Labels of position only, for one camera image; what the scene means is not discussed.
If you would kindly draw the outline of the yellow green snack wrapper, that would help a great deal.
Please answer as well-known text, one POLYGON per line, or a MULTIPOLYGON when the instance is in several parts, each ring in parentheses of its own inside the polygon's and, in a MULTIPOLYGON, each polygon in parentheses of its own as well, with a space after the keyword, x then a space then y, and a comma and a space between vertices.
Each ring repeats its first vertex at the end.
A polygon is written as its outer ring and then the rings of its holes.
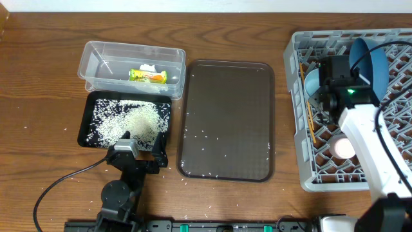
POLYGON ((136 82, 165 84, 167 82, 167 72, 162 71, 160 73, 157 73, 145 70, 130 69, 129 80, 136 82))

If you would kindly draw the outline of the light blue rice bowl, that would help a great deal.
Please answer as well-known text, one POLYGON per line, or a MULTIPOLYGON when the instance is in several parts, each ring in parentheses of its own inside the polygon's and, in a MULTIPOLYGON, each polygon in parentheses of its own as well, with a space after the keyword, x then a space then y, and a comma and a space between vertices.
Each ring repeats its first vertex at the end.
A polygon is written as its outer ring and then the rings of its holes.
POLYGON ((305 99, 308 100, 319 88, 319 70, 314 69, 304 79, 305 99))

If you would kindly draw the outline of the blue plate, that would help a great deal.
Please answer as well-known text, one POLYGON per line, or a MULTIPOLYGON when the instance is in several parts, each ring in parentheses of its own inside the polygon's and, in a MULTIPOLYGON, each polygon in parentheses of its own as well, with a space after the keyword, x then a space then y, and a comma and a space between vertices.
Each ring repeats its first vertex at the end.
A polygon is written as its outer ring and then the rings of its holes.
MULTIPOLYGON (((371 39, 357 38, 350 50, 349 62, 353 66, 368 50, 379 44, 371 39)), ((383 47, 378 48, 366 55, 355 67, 359 69, 364 80, 368 80, 377 99, 381 101, 388 88, 389 68, 388 60, 383 47)))

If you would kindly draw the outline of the pink white cup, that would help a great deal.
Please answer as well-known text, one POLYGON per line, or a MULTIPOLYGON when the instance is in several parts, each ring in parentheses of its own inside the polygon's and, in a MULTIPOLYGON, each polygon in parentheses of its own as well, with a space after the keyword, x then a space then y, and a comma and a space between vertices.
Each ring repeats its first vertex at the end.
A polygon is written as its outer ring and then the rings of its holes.
POLYGON ((337 159, 350 159, 355 156, 355 150, 345 134, 334 135, 329 139, 329 152, 337 159))

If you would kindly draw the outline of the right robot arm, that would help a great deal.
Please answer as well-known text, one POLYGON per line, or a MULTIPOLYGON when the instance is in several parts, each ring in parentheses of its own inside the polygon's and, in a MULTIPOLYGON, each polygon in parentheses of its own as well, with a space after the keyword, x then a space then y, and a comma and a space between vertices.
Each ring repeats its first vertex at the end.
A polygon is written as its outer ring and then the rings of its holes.
POLYGON ((388 62, 354 62, 347 55, 319 62, 319 89, 312 96, 349 139, 370 189, 372 205, 360 218, 324 216, 318 231, 410 231, 411 170, 382 116, 388 62))

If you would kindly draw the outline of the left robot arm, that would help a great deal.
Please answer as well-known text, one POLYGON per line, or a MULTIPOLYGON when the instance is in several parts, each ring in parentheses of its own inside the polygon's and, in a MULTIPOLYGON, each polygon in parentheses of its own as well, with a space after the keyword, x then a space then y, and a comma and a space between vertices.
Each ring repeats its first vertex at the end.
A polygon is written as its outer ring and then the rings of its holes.
POLYGON ((168 166, 167 136, 158 133, 151 150, 153 160, 139 160, 137 143, 129 131, 108 148, 104 160, 122 172, 120 179, 107 183, 101 192, 102 207, 95 231, 145 231, 144 219, 136 214, 147 174, 158 174, 168 166))

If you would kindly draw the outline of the wooden chopstick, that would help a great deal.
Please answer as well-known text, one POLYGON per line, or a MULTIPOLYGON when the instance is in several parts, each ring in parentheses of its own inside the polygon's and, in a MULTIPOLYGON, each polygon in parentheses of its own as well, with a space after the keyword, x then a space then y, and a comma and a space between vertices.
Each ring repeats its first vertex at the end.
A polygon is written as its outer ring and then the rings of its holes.
POLYGON ((314 134, 314 120, 313 120, 313 113, 312 113, 312 107, 309 103, 309 101, 306 102, 307 110, 308 110, 308 125, 310 129, 310 135, 312 137, 313 143, 316 144, 317 140, 315 138, 314 134))
POLYGON ((299 63, 299 71, 300 71, 300 73, 301 73, 301 78, 302 78, 302 82, 303 82, 304 94, 307 95, 306 101, 308 101, 308 94, 307 94, 306 89, 305 89, 305 87, 304 87, 305 76, 304 76, 304 71, 303 71, 303 65, 302 65, 302 63, 299 63))

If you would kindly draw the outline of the white tissue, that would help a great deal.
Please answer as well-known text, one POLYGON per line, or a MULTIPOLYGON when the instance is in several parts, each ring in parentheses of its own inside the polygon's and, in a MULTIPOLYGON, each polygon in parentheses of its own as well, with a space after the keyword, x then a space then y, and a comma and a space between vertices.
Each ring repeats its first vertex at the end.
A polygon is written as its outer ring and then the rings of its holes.
POLYGON ((142 65, 139 67, 139 69, 140 69, 140 70, 143 70, 143 71, 148 71, 148 72, 156 72, 155 65, 142 64, 142 65))

